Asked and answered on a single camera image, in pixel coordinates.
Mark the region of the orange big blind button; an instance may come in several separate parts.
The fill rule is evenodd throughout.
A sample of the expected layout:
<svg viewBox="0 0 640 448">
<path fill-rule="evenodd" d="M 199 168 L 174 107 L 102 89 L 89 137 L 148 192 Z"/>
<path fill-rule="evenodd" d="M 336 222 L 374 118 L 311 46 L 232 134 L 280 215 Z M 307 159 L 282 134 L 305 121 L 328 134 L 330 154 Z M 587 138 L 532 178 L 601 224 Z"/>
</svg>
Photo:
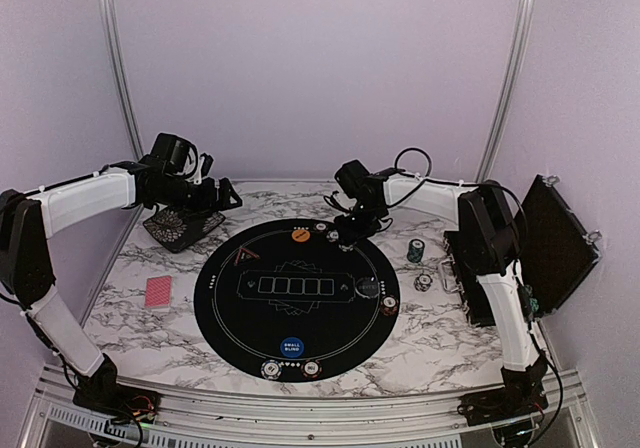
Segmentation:
<svg viewBox="0 0 640 448">
<path fill-rule="evenodd" d="M 308 229 L 296 228 L 291 233 L 291 238 L 297 243 L 304 243 L 311 238 L 311 232 Z"/>
</svg>

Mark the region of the black dealer button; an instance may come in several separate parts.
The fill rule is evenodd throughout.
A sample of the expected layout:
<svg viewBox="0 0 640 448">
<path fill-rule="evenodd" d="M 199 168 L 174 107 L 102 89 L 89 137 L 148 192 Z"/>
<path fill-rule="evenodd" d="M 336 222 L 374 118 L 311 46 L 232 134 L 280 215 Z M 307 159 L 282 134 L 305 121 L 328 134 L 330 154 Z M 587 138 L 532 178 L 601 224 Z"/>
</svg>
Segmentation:
<svg viewBox="0 0 640 448">
<path fill-rule="evenodd" d="M 355 284 L 355 292 L 364 299 L 377 299 L 381 292 L 380 283 L 375 277 L 364 277 Z"/>
</svg>

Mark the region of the red triangular all-in marker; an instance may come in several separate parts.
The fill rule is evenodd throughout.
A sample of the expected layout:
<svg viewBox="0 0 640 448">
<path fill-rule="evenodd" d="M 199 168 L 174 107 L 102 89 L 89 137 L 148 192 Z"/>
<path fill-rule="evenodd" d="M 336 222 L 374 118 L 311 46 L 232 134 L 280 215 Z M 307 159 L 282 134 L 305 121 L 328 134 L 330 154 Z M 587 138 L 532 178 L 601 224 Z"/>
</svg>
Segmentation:
<svg viewBox="0 0 640 448">
<path fill-rule="evenodd" d="M 235 261 L 234 261 L 234 265 L 235 266 L 239 266 L 243 263 L 246 262 L 251 262 L 251 261 L 256 261 L 259 260 L 260 256 L 255 253 L 254 251 L 246 248 L 246 247 L 240 247 L 237 251 L 236 257 L 235 257 Z"/>
</svg>

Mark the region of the blue small blind button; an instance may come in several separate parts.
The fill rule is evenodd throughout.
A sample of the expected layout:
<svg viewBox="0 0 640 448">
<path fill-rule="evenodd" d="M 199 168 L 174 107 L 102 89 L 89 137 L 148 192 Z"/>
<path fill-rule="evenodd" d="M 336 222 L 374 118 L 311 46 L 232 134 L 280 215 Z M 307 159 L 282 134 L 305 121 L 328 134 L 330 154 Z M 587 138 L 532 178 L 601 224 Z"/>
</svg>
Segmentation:
<svg viewBox="0 0 640 448">
<path fill-rule="evenodd" d="M 305 345 L 303 341 L 297 337 L 285 338 L 280 343 L 281 354 L 288 359 L 296 359 L 304 354 Z"/>
</svg>

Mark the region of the white red chip stack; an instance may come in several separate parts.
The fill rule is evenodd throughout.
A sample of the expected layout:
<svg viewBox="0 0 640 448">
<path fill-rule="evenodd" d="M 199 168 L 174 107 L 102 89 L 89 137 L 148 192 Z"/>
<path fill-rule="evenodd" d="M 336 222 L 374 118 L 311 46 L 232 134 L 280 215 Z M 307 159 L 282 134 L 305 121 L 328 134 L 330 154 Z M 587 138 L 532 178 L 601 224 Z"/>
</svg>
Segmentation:
<svg viewBox="0 0 640 448">
<path fill-rule="evenodd" d="M 321 365 L 317 361 L 307 361 L 302 366 L 302 373 L 307 378 L 317 378 L 322 371 Z"/>
</svg>

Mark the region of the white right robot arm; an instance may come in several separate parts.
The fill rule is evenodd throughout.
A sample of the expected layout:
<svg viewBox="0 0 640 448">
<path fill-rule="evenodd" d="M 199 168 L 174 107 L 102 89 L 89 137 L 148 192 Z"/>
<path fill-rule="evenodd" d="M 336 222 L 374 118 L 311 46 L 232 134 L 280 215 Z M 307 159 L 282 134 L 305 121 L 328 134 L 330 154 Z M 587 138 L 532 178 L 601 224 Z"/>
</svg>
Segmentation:
<svg viewBox="0 0 640 448">
<path fill-rule="evenodd" d="M 398 167 L 372 173 L 358 160 L 343 164 L 334 178 L 354 202 L 341 207 L 334 220 L 335 238 L 344 247 L 376 234 L 389 211 L 400 205 L 452 222 L 458 247 L 453 259 L 481 285 L 501 340 L 506 386 L 497 391 L 495 406 L 506 416 L 519 414 L 533 401 L 533 386 L 545 376 L 548 360 L 535 336 L 522 281 L 527 226 L 511 212 L 516 196 L 493 181 L 436 180 Z"/>
</svg>

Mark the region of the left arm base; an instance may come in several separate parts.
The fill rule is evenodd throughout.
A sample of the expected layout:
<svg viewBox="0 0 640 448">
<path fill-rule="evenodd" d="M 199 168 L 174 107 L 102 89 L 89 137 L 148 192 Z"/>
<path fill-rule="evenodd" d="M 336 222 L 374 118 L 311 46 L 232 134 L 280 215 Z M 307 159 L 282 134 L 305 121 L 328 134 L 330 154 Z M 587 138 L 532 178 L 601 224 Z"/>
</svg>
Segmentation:
<svg viewBox="0 0 640 448">
<path fill-rule="evenodd" d="M 77 406 L 110 415 L 120 424 L 153 422 L 156 417 L 159 394 L 119 383 L 112 364 L 103 364 L 91 376 L 77 374 L 76 381 Z"/>
</svg>

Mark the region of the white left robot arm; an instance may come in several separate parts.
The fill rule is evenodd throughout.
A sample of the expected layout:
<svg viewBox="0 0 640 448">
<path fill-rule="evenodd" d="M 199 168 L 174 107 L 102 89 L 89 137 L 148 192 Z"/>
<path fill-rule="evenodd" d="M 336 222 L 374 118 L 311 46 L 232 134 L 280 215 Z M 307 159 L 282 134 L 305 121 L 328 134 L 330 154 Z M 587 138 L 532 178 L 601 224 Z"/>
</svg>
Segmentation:
<svg viewBox="0 0 640 448">
<path fill-rule="evenodd" d="M 224 212 L 243 202 L 227 178 L 214 179 L 214 159 L 177 135 L 161 133 L 137 161 L 101 169 L 33 191 L 1 195 L 1 283 L 26 319 L 79 377 L 106 413 L 125 406 L 126 391 L 111 378 L 114 364 L 87 336 L 56 287 L 51 245 L 69 228 L 115 210 L 154 210 L 148 230 L 171 253 L 208 235 Z"/>
</svg>

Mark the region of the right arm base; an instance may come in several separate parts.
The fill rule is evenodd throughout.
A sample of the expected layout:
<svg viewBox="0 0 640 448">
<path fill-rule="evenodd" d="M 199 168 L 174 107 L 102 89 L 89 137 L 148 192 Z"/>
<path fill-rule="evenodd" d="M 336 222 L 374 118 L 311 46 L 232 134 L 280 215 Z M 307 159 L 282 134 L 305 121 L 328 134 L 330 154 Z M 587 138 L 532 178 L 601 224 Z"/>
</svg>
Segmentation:
<svg viewBox="0 0 640 448">
<path fill-rule="evenodd" d="M 457 413 L 466 419 L 469 426 L 479 426 L 542 414 L 548 406 L 546 392 L 541 386 L 534 387 L 529 395 L 525 395 L 513 385 L 465 394 L 459 400 Z"/>
</svg>

